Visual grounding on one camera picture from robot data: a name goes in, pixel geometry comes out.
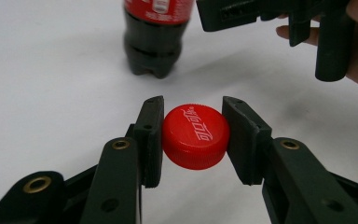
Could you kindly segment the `red bottle cap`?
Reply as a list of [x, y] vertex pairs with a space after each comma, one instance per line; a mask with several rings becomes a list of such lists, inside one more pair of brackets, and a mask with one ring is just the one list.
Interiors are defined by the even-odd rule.
[[186, 169], [215, 166], [226, 153], [228, 139], [227, 120], [206, 105], [179, 105], [163, 121], [162, 148], [172, 162]]

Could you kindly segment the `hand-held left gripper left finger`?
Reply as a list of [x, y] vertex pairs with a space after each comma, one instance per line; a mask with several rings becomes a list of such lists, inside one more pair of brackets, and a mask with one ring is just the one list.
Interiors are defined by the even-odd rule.
[[123, 137], [103, 148], [79, 224], [142, 224], [142, 188], [161, 178], [164, 98], [144, 101]]

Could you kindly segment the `cola bottle with red label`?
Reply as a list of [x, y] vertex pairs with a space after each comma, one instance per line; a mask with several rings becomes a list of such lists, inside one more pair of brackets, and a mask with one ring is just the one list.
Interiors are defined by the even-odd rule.
[[124, 49], [134, 75], [165, 78], [182, 51], [195, 0], [124, 0]]

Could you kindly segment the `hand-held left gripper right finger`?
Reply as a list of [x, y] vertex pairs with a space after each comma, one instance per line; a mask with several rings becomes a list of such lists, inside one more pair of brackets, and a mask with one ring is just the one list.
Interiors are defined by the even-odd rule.
[[227, 154], [244, 185], [262, 185], [272, 224], [358, 224], [358, 183], [324, 168], [302, 142], [272, 138], [244, 101], [225, 96]]

